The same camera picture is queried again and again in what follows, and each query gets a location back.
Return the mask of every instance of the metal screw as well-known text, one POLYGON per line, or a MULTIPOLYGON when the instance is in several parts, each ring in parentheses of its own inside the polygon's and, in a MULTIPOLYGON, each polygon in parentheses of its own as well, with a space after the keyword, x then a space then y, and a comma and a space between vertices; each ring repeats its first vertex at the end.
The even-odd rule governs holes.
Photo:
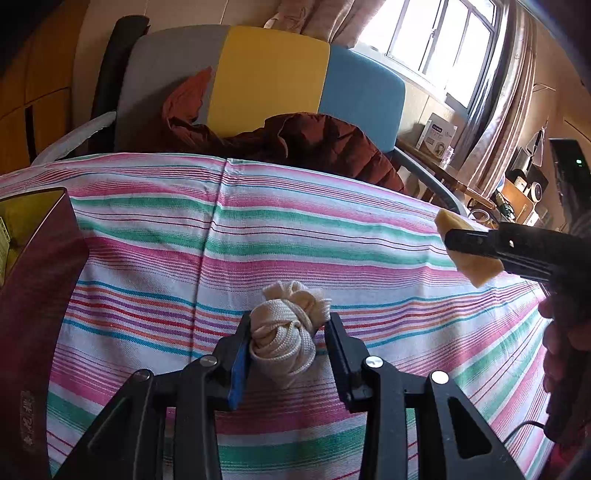
POLYGON ((138 370, 136 373, 134 373, 134 380, 136 382, 144 382, 150 378, 151 374, 152 372, 150 370, 143 368, 142 370, 138 370))
POLYGON ((445 385, 447 382, 449 382, 449 375, 445 372, 442 372, 441 370, 438 370, 431 374, 431 380, 440 385, 445 385))
POLYGON ((213 355, 203 355, 199 359, 199 363, 204 367, 213 367, 214 365, 217 365, 217 358, 215 358, 213 355))
POLYGON ((378 356, 369 356, 365 359, 365 365, 371 368, 379 368, 384 364, 384 361, 378 356))

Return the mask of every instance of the yellow sponge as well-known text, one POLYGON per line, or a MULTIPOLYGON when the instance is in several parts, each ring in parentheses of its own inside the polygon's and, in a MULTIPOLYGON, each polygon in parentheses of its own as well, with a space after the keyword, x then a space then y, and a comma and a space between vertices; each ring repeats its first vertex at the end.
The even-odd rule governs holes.
MULTIPOLYGON (((462 217, 444 209, 439 210, 435 217, 435 225, 437 225, 441 240, 445 240, 446 233, 453 228, 474 230, 474 227, 462 217)), ((476 288, 482 287, 504 270, 503 263, 496 258, 479 257, 451 250, 447 250, 447 254, 456 265, 458 272, 470 280, 470 283, 476 288)))

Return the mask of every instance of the beige curtain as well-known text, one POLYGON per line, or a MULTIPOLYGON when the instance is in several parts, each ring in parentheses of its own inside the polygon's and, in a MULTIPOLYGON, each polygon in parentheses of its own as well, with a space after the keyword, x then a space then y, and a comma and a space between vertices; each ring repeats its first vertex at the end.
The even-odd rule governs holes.
POLYGON ((484 133, 460 168, 460 179, 489 197, 496 189, 517 146, 530 109, 535 73, 535 21, 513 2, 514 40, 511 61, 484 133))
POLYGON ((385 0, 283 0, 265 28, 352 48, 385 0))

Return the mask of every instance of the blue cushion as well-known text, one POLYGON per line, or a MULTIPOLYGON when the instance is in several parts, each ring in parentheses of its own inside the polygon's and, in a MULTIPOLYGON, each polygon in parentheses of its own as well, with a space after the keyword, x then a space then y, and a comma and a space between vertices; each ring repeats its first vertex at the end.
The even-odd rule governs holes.
POLYGON ((319 113, 357 125, 383 152, 394 149, 405 85, 393 70, 357 52, 330 46, 319 113))

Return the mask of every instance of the white box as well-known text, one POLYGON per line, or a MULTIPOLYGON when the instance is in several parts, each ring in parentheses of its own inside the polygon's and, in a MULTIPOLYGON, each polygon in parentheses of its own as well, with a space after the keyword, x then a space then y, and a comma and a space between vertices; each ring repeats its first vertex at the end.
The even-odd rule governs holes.
POLYGON ((452 143, 456 130, 455 125, 432 113, 421 138, 418 139, 417 150, 426 150, 427 153, 441 158, 452 143))

